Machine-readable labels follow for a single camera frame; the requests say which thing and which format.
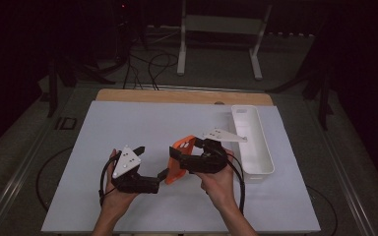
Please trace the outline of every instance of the white table surface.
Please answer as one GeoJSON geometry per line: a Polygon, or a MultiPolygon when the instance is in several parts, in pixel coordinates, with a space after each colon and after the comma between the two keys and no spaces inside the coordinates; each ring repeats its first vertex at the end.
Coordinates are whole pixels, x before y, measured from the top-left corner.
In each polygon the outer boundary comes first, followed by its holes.
{"type": "MultiPolygon", "coordinates": [[[[244,214],[258,232],[313,232],[320,226],[276,106],[258,106],[275,172],[246,185],[244,214]]],[[[91,232],[100,206],[99,178],[114,148],[146,147],[139,173],[155,177],[174,142],[220,128],[229,130],[229,105],[94,101],[44,220],[42,231],[91,232]]],[[[219,213],[186,174],[158,194],[142,194],[115,226],[120,233],[226,233],[219,213]]],[[[234,179],[239,201],[239,184],[234,179]]]]}

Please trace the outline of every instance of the dark background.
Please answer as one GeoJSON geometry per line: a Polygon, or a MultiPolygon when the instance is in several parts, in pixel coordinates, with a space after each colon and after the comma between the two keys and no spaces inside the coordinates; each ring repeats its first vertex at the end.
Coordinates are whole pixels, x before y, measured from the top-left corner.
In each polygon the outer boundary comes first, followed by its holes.
{"type": "MultiPolygon", "coordinates": [[[[255,12],[248,9],[263,6],[258,1],[220,1],[221,5],[216,4],[218,1],[189,2],[188,12],[235,17],[254,16],[255,12]]],[[[273,2],[267,32],[316,35],[319,45],[323,45],[311,49],[316,61],[324,61],[328,52],[336,51],[330,61],[332,89],[339,94],[378,170],[378,1],[341,5],[333,1],[273,2]],[[318,37],[324,22],[331,24],[329,33],[318,37]]],[[[48,58],[54,48],[82,62],[115,56],[91,43],[104,33],[105,43],[115,47],[110,2],[78,3],[0,1],[0,137],[40,97],[36,82],[47,75],[48,58]]],[[[134,28],[143,29],[145,24],[179,26],[179,1],[146,4],[143,8],[135,5],[132,13],[127,13],[135,18],[134,28]]]]}

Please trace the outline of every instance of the metal stand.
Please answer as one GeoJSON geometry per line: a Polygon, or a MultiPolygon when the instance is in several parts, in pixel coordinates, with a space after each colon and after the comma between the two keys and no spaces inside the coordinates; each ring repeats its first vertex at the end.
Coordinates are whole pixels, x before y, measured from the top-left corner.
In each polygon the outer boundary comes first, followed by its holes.
{"type": "Polygon", "coordinates": [[[251,65],[253,67],[254,79],[262,80],[262,71],[260,69],[257,53],[263,40],[267,21],[272,11],[272,5],[266,9],[265,16],[262,20],[243,19],[243,18],[226,18],[226,17],[209,17],[186,15],[186,0],[182,0],[182,22],[180,28],[180,51],[177,63],[177,75],[185,74],[186,64],[186,31],[210,31],[210,32],[229,32],[242,34],[257,34],[257,41],[253,48],[250,49],[251,65]]]}
{"type": "Polygon", "coordinates": [[[76,70],[88,75],[93,80],[104,85],[115,85],[115,82],[109,81],[100,76],[98,73],[88,69],[86,66],[76,60],[63,56],[59,53],[52,53],[48,62],[48,82],[49,82],[49,102],[50,107],[47,117],[52,117],[58,104],[57,94],[57,75],[67,87],[74,87],[76,79],[72,67],[76,70]]]}
{"type": "Polygon", "coordinates": [[[325,130],[327,130],[327,114],[332,113],[328,104],[329,80],[330,77],[334,76],[333,69],[336,64],[336,58],[341,55],[339,53],[341,51],[341,38],[337,34],[340,23],[336,12],[332,9],[295,78],[277,88],[265,90],[265,92],[281,92],[308,80],[308,85],[303,90],[302,95],[305,99],[314,99],[320,92],[318,118],[325,130]]]}

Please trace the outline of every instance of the cable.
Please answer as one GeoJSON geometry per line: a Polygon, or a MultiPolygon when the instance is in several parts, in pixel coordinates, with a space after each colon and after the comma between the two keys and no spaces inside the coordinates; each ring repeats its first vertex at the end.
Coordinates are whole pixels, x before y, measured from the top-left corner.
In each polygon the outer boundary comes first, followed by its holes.
{"type": "Polygon", "coordinates": [[[177,56],[176,55],[173,55],[173,54],[170,54],[164,50],[160,50],[160,49],[150,49],[150,50],[145,50],[145,51],[160,51],[161,54],[159,55],[156,55],[154,56],[152,59],[150,59],[150,61],[146,60],[146,59],[143,59],[141,57],[138,57],[138,56],[135,56],[133,54],[130,53],[129,55],[129,58],[128,58],[128,68],[127,68],[127,74],[125,76],[125,80],[124,80],[124,83],[123,83],[123,88],[125,89],[125,86],[126,86],[126,83],[128,81],[128,76],[129,76],[129,70],[130,68],[132,69],[135,77],[134,77],[134,89],[137,87],[137,83],[139,84],[140,88],[143,89],[142,85],[141,85],[141,82],[139,80],[139,77],[138,77],[138,69],[135,67],[135,66],[132,66],[131,65],[131,57],[133,58],[136,58],[140,61],[143,61],[145,63],[148,63],[149,66],[148,66],[148,73],[149,73],[149,76],[150,76],[150,79],[152,81],[152,85],[153,85],[153,89],[154,90],[159,90],[158,88],[158,85],[157,85],[157,82],[156,82],[156,79],[158,78],[158,76],[163,73],[168,67],[172,67],[172,66],[175,66],[177,65],[177,62],[178,62],[178,59],[177,59],[177,56]],[[167,63],[166,64],[158,64],[158,63],[154,63],[154,61],[156,59],[158,59],[159,57],[161,56],[167,56],[167,63]],[[161,67],[161,70],[156,73],[155,75],[152,73],[152,67],[153,66],[156,66],[156,67],[161,67]]]}
{"type": "Polygon", "coordinates": [[[239,206],[238,208],[240,209],[241,213],[244,214],[244,203],[245,203],[245,183],[244,183],[244,172],[242,170],[242,165],[241,163],[238,161],[237,158],[235,158],[234,155],[232,154],[227,154],[229,156],[231,156],[233,159],[235,159],[238,163],[238,165],[240,166],[240,170],[241,170],[241,174],[240,172],[237,170],[237,168],[235,168],[235,166],[232,164],[232,162],[227,159],[226,160],[226,163],[232,168],[232,170],[235,172],[235,174],[237,175],[238,177],[238,181],[240,182],[240,203],[239,203],[239,206]]]}
{"type": "Polygon", "coordinates": [[[100,182],[99,182],[99,203],[100,203],[100,206],[102,206],[103,204],[103,200],[105,198],[106,195],[110,194],[112,191],[115,190],[115,188],[109,190],[108,192],[104,192],[104,187],[103,187],[103,180],[105,178],[105,174],[106,174],[106,170],[108,169],[108,166],[115,161],[114,163],[114,168],[115,168],[115,165],[116,165],[116,161],[119,160],[119,157],[121,156],[121,153],[122,151],[119,150],[113,157],[109,158],[109,160],[106,162],[106,164],[103,166],[103,169],[102,169],[102,173],[100,175],[100,182]]]}
{"type": "Polygon", "coordinates": [[[319,196],[321,196],[329,205],[330,205],[330,208],[331,210],[333,211],[333,214],[334,214],[334,218],[335,218],[335,226],[334,226],[334,230],[333,232],[330,234],[331,236],[334,236],[336,233],[337,233],[337,229],[339,227],[339,219],[338,219],[338,216],[337,216],[337,213],[336,213],[336,210],[334,209],[334,206],[333,204],[328,200],[327,197],[325,197],[321,192],[319,192],[318,190],[312,188],[311,186],[309,185],[305,185],[307,189],[310,189],[312,191],[314,191],[315,193],[317,193],[319,196]]]}
{"type": "Polygon", "coordinates": [[[57,157],[59,154],[63,153],[64,151],[66,150],[69,150],[69,149],[72,149],[73,147],[66,147],[60,151],[58,151],[57,153],[51,155],[45,162],[44,164],[41,166],[41,168],[39,169],[38,171],[38,174],[36,175],[36,178],[35,178],[35,193],[36,193],[36,196],[38,197],[38,200],[39,202],[41,203],[42,207],[45,209],[45,211],[48,211],[48,206],[47,204],[44,202],[44,200],[42,199],[42,196],[41,196],[41,193],[39,192],[39,179],[40,179],[40,175],[42,173],[42,171],[44,170],[45,166],[51,161],[53,160],[55,157],[57,157]]]}

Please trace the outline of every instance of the white plastic container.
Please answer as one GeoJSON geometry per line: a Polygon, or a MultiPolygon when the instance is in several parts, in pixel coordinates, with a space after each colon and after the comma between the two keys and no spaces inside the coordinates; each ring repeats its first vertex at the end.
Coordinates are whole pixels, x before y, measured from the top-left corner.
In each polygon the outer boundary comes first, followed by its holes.
{"type": "Polygon", "coordinates": [[[246,137],[246,143],[237,143],[245,183],[260,183],[275,171],[275,166],[266,143],[257,107],[233,105],[231,107],[235,132],[246,137]]]}

